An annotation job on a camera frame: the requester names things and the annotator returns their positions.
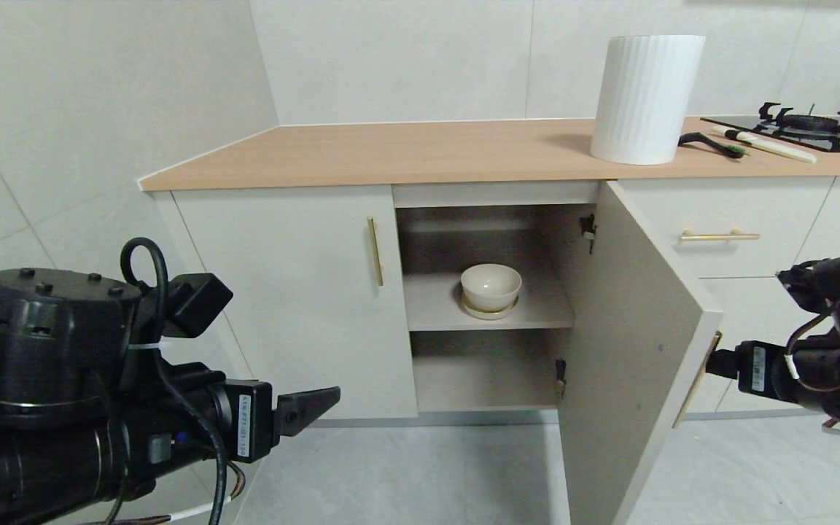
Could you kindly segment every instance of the ribbed white vase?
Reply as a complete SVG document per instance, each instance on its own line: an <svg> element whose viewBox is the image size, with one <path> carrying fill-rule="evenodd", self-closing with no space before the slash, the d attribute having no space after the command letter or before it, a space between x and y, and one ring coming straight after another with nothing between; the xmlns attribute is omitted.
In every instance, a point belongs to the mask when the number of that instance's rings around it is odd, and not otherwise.
<svg viewBox="0 0 840 525"><path fill-rule="evenodd" d="M623 164L673 160L704 43L691 34L610 40L592 156Z"/></svg>

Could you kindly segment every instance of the drawer handle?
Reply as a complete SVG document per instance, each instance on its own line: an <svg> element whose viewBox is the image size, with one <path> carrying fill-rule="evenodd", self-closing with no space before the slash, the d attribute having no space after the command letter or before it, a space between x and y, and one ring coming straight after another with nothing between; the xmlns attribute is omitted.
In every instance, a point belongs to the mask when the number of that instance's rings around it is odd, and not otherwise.
<svg viewBox="0 0 840 525"><path fill-rule="evenodd" d="M384 272L381 268L381 253L378 252L378 226L373 217L367 219L367 232L371 236L371 253L374 255L374 269L378 273L378 286L384 286Z"/></svg>
<svg viewBox="0 0 840 525"><path fill-rule="evenodd" d="M730 233L704 233L704 235L696 235L692 230L684 230L680 236L680 243L689 241L756 241L760 238L760 233L744 233L737 228L731 230Z"/></svg>

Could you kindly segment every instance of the white label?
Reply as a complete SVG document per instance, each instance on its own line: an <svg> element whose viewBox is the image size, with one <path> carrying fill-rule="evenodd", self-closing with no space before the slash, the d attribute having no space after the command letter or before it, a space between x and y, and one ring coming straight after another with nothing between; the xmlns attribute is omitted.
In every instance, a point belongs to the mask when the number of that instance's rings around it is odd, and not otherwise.
<svg viewBox="0 0 840 525"><path fill-rule="evenodd" d="M249 442L251 441L251 396L239 396L239 428L238 449L239 456L248 457Z"/></svg>
<svg viewBox="0 0 840 525"><path fill-rule="evenodd" d="M750 389L763 392L763 372L767 367L767 351L761 346L754 346L754 365L750 367Z"/></svg>

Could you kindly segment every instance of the robotic arm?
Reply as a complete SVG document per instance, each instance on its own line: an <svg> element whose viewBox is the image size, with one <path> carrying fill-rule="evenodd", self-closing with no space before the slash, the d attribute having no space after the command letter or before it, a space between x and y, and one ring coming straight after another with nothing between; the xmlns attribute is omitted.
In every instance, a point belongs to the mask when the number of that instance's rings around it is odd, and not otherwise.
<svg viewBox="0 0 840 525"><path fill-rule="evenodd" d="M800 326L786 346L744 341L734 351L716 350L706 372L737 379L740 392L795 403L826 412L824 432L837 433L840 423L840 257L810 260L777 274L796 305L817 314ZM831 316L826 335L806 333Z"/></svg>
<svg viewBox="0 0 840 525"><path fill-rule="evenodd" d="M131 273L138 246L154 260L154 287ZM43 523L115 499L111 523L121 502L210 456L217 489L203 510L217 523L227 465L240 472L233 462L256 462L339 402L336 386L280 395L272 408L269 383L170 365L160 337L197 337L233 293L212 273L168 281L149 239L131 239L121 267L127 282L0 271L0 523Z"/></svg>

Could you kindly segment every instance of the white bowl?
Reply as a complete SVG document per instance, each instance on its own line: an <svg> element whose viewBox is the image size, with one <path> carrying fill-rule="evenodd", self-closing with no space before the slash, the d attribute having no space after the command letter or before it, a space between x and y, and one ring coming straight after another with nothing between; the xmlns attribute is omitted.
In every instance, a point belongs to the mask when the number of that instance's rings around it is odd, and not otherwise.
<svg viewBox="0 0 840 525"><path fill-rule="evenodd" d="M462 272L460 282L472 306L484 312L500 312L514 303L524 280L510 266L476 265Z"/></svg>

